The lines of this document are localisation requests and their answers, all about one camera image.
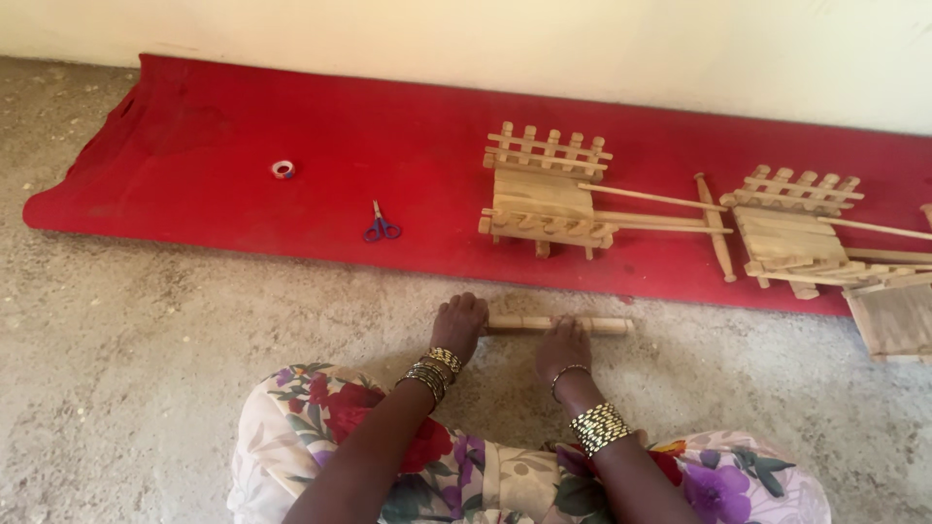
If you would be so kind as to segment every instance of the floral dress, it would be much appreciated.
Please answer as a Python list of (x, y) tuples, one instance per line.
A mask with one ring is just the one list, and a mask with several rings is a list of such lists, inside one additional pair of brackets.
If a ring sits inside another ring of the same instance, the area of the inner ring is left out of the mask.
[[(382, 399), (368, 375), (290, 365), (243, 408), (227, 506), (238, 524), (280, 523), (327, 459)], [(772, 445), (740, 432), (693, 434), (648, 447), (705, 524), (830, 524), (825, 493)], [(595, 466), (575, 445), (509, 448), (419, 427), (382, 506), (386, 524), (614, 522)]]

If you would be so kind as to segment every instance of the bangle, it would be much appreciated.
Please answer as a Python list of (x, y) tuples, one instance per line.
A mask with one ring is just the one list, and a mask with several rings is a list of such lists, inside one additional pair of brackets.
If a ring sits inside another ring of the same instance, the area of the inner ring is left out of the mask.
[(618, 409), (608, 402), (576, 417), (569, 427), (590, 459), (608, 444), (631, 434)]
[(462, 371), (463, 363), (459, 361), (457, 355), (443, 348), (431, 348), (431, 350), (428, 351), (424, 356), (429, 356), (446, 364), (446, 366), (450, 368), (450, 371), (452, 371), (454, 375), (457, 375), (460, 371)]
[(431, 409), (431, 413), (433, 413), (446, 394), (446, 382), (440, 366), (432, 363), (417, 362), (407, 370), (407, 373), (395, 382), (395, 385), (397, 386), (405, 379), (419, 380), (431, 390), (431, 394), (433, 395), (433, 409)]
[(557, 402), (558, 404), (563, 404), (563, 403), (560, 402), (558, 398), (556, 398), (556, 381), (557, 381), (564, 373), (566, 373), (567, 371), (570, 371), (571, 369), (581, 369), (582, 371), (585, 371), (585, 372), (588, 373), (590, 376), (592, 376), (592, 373), (589, 371), (589, 368), (586, 367), (586, 366), (584, 366), (584, 365), (582, 365), (582, 364), (570, 364), (570, 365), (564, 367), (563, 369), (560, 369), (560, 372), (556, 374), (556, 377), (554, 377), (554, 381), (550, 383), (550, 396), (552, 396), (552, 397), (554, 398), (554, 400), (556, 400), (556, 402)]

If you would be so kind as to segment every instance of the woman's left hand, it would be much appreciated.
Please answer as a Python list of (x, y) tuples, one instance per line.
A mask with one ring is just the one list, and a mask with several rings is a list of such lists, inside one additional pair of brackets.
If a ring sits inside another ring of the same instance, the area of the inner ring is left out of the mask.
[(488, 303), (472, 293), (463, 293), (440, 305), (433, 321), (432, 348), (444, 348), (466, 365), (473, 358), (479, 337), (486, 333)]

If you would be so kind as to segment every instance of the tape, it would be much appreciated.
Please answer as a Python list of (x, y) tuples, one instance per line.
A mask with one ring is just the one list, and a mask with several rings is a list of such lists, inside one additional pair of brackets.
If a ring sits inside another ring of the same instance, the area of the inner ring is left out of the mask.
[(291, 178), (295, 176), (295, 165), (288, 160), (282, 160), (272, 164), (272, 174), (275, 178)]

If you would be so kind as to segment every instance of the person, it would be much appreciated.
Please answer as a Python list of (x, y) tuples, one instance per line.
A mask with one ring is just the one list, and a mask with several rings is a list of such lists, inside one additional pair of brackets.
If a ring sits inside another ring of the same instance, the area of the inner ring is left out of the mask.
[(259, 384), (232, 462), (235, 521), (830, 523), (819, 483), (762, 439), (708, 432), (645, 448), (593, 381), (589, 337), (568, 315), (544, 334), (535, 366), (580, 445), (517, 449), (445, 428), (429, 414), (465, 372), (487, 317), (471, 293), (442, 304), (430, 350), (390, 393), (322, 363)]

